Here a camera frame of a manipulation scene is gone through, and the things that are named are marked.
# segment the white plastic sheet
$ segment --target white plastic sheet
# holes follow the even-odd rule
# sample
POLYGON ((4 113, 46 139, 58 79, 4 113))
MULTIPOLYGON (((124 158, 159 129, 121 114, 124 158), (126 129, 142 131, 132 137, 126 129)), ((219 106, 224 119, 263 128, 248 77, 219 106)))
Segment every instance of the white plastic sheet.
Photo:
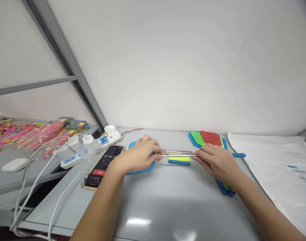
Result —
POLYGON ((276 207, 306 236, 306 142, 303 137, 228 133, 276 207))

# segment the label sticker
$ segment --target label sticker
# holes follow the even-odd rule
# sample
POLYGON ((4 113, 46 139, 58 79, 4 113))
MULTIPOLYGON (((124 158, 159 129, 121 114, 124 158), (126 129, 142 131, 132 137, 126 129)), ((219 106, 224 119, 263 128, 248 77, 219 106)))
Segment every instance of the label sticker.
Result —
POLYGON ((291 171, 297 174, 297 176, 306 183, 306 167, 300 166, 288 166, 291 171))

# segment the charging cable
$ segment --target charging cable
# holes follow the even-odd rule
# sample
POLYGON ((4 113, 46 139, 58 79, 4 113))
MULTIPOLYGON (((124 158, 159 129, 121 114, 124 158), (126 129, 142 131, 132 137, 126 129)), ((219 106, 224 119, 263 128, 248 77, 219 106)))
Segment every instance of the charging cable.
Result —
MULTIPOLYGON (((65 137, 64 137, 64 136, 62 136, 62 137, 56 137, 56 138, 54 138, 54 139, 52 139, 52 140, 46 142, 44 145, 42 145, 41 147, 39 147, 39 148, 32 154, 32 156, 30 157, 30 159, 29 159, 29 161, 28 161, 28 163, 27 163, 27 169, 26 169, 26 173, 25 173, 25 176, 24 176, 22 188, 21 188, 21 191, 20 191, 20 194, 19 194, 18 199, 17 199, 17 202, 16 202, 16 206, 15 206, 14 220, 13 220, 13 223, 12 223, 12 225, 11 225, 11 227, 10 227, 10 230, 11 230, 11 231, 14 231, 15 235, 17 235, 17 236, 19 236, 19 237, 27 237, 27 236, 35 236, 35 237, 37 237, 37 236, 34 235, 34 234, 27 234, 27 233, 24 233, 24 234, 23 234, 23 233, 19 233, 19 232, 17 231, 17 225, 18 225, 17 222, 18 222, 18 219, 19 219, 20 214, 22 213, 23 209, 25 208, 25 206, 26 206, 26 204, 27 204, 29 198, 31 197, 31 195, 32 195, 32 193, 33 193, 33 190, 34 190, 34 188, 35 188, 35 186, 36 186, 36 184, 37 184, 37 181, 39 180, 39 178, 41 177, 41 175, 43 174, 43 172, 45 171, 45 169, 48 167, 48 165, 49 165, 50 162, 53 160, 53 158, 56 156, 56 154, 57 154, 65 145, 67 145, 67 144, 73 139, 73 137, 71 137, 71 138, 66 137, 66 138, 68 138, 68 141, 67 141, 66 143, 64 143, 64 144, 63 144, 58 150, 56 150, 56 152, 53 154, 53 156, 52 156, 51 159, 48 161, 48 163, 46 164, 46 166, 43 168, 43 170, 40 172, 40 174, 39 174, 39 175, 37 176, 37 178, 35 179, 35 181, 34 181, 32 187, 31 187, 31 189, 30 189, 30 192, 29 192, 28 196, 26 197, 26 199, 25 199, 23 205, 21 206, 20 210, 18 211, 20 196, 21 196, 21 194, 22 194, 22 192, 23 192, 23 189, 24 189, 24 186, 25 186, 25 183, 26 183, 26 180, 27 180, 27 176, 28 176, 30 164, 31 164, 31 162, 32 162, 32 160, 33 160, 33 157, 36 155, 36 153, 37 153, 38 151, 40 151, 42 148, 44 148, 48 143, 50 143, 50 142, 52 142, 53 140, 58 139, 58 138, 65 138, 65 137)), ((45 237, 45 236, 40 235, 40 234, 37 234, 37 235, 38 235, 40 238, 52 240, 51 237, 48 238, 48 237, 45 237)))
POLYGON ((52 218, 50 219, 50 222, 49 222, 49 227, 48 227, 48 233, 47 233, 47 237, 48 237, 48 240, 49 241, 52 241, 51 239, 51 230, 52 230, 52 226, 53 226, 53 219, 54 219, 54 216, 55 216, 55 213, 56 213, 56 210, 57 210, 57 207, 59 205, 59 202, 61 201, 62 197, 64 196, 65 192, 69 189, 70 186, 72 186, 72 184, 75 182, 75 180, 79 177, 79 175, 81 174, 81 172, 79 172, 77 174, 77 176, 74 178, 74 180, 68 185, 68 187, 65 189, 65 191, 62 193, 62 195, 59 197, 59 200, 57 201, 57 204, 55 206, 55 209, 53 211, 53 214, 52 214, 52 218))

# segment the blue silicone mat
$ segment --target blue silicone mat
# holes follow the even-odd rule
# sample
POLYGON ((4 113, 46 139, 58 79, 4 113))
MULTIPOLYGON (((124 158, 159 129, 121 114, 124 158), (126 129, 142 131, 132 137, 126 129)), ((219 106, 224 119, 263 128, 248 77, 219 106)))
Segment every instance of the blue silicone mat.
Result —
MULTIPOLYGON (((134 147, 135 144, 136 144, 136 142, 131 142, 131 143, 129 144, 129 149, 132 148, 132 147, 134 147)), ((146 168, 146 169, 144 169, 144 170, 142 170, 142 171, 130 172, 128 175, 133 175, 133 174, 138 174, 138 173, 144 173, 144 172, 150 172, 150 171, 153 169, 154 165, 155 165, 155 162, 153 162, 148 168, 146 168)))

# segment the red button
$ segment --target red button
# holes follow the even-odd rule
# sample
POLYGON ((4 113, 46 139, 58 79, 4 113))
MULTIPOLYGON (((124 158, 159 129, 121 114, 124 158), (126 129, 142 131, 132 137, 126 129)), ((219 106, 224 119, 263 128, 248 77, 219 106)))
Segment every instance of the red button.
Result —
POLYGON ((95 170, 92 172, 92 174, 104 176, 104 175, 105 175, 105 171, 95 169, 95 170))

